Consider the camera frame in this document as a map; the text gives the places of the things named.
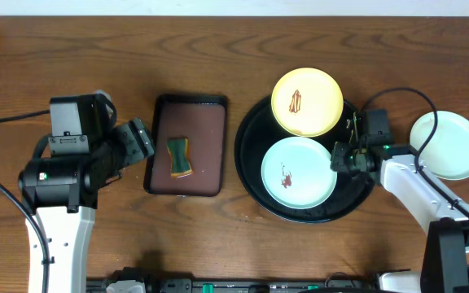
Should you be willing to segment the light green plate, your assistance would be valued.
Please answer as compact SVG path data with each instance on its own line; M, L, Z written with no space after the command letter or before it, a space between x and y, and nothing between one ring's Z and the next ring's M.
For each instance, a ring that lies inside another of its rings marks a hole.
M331 154L311 138L289 137L264 155L261 179L271 198L287 208L308 209L325 202L337 183Z
M457 181L469 177L469 120L448 111L419 117L410 131L410 145L419 150L430 136L434 118L437 129L421 151L420 164L438 178Z

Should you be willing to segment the green orange sponge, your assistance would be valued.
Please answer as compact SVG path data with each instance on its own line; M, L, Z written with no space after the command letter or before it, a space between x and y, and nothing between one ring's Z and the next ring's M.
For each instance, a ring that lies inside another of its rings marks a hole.
M166 143L170 158L170 176L185 177L193 173L187 138L170 138Z

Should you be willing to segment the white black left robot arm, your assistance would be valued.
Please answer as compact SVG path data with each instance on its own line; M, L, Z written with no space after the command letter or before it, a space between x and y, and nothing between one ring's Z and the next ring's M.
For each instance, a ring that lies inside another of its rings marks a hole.
M83 292L100 189L154 155L139 118L118 125L104 92L52 98L52 131L18 176L28 223L31 292Z

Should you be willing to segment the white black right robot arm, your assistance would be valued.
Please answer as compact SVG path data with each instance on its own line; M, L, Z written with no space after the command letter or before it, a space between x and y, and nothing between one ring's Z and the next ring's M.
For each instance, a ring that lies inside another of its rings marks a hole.
M355 112L331 169L363 175L393 194L427 235L420 272L383 273L381 291L469 292L469 205L424 170L419 151L396 144L384 109Z

